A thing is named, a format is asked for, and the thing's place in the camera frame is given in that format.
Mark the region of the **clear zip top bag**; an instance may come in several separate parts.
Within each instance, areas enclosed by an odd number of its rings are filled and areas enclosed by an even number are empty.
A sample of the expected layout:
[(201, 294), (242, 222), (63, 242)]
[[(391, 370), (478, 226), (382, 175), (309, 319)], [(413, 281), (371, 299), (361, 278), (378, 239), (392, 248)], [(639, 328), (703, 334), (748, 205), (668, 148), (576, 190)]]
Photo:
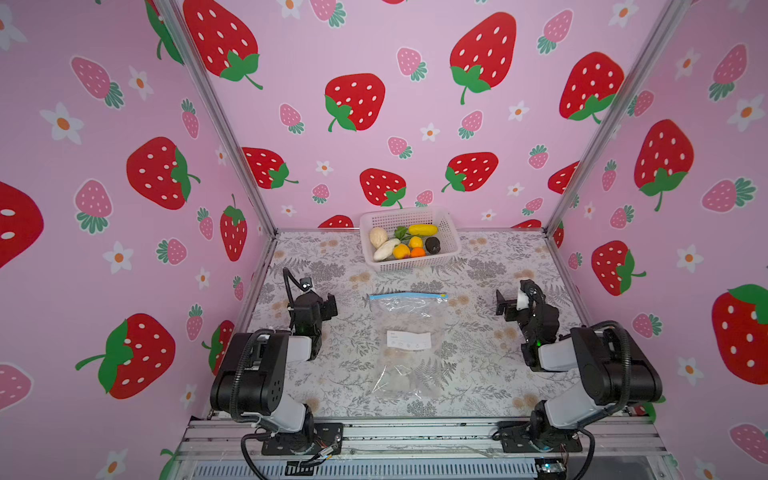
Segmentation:
[(385, 399), (436, 398), (443, 390), (438, 355), (449, 313), (445, 293), (398, 292), (370, 297), (379, 345), (371, 393)]

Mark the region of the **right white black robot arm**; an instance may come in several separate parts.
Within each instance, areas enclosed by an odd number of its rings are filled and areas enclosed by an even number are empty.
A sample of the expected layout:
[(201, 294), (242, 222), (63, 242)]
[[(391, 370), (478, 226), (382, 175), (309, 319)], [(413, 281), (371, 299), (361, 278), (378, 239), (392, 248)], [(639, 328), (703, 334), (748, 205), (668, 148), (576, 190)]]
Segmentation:
[(523, 359), (532, 371), (579, 373), (564, 393), (538, 402), (528, 421), (497, 424), (492, 439), (504, 452), (580, 452), (579, 436), (587, 426), (626, 406), (661, 398), (659, 374), (619, 323), (574, 327), (560, 335), (559, 310), (530, 279), (520, 282), (514, 300), (496, 293), (496, 314), (520, 327)]

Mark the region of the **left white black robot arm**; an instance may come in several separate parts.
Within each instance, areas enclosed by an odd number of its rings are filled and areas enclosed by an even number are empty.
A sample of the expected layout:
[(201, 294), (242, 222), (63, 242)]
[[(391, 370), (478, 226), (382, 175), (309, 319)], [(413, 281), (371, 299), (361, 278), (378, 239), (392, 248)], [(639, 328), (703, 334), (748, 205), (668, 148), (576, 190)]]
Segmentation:
[(257, 422), (275, 434), (311, 439), (311, 408), (284, 392), (287, 365), (317, 358), (323, 323), (338, 315), (335, 297), (314, 291), (289, 305), (288, 330), (261, 329), (233, 336), (215, 376), (210, 405), (238, 423)]

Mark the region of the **white plastic basket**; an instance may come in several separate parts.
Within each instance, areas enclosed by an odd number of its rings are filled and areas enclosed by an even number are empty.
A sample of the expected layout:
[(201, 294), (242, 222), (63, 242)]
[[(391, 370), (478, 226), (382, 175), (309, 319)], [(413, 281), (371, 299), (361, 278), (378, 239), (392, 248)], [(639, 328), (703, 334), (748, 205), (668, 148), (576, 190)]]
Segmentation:
[(442, 266), (461, 252), (458, 230), (442, 207), (366, 213), (360, 238), (365, 262), (376, 272)]

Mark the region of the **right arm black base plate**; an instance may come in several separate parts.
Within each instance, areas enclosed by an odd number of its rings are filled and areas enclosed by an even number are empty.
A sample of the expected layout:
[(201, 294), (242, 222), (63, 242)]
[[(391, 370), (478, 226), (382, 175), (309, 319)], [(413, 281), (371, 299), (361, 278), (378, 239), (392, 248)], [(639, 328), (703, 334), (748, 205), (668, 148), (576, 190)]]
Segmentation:
[(529, 422), (502, 421), (491, 438), (501, 443), (505, 453), (578, 453), (583, 451), (575, 430), (547, 429), (535, 435)]

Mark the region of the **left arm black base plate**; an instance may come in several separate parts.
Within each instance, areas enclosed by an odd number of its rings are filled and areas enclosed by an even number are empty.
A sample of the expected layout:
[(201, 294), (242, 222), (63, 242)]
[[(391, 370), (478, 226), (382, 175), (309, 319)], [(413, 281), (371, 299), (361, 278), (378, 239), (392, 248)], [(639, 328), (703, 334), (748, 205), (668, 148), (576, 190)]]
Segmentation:
[(344, 424), (315, 423), (295, 433), (277, 433), (265, 440), (262, 456), (335, 455), (341, 452)]

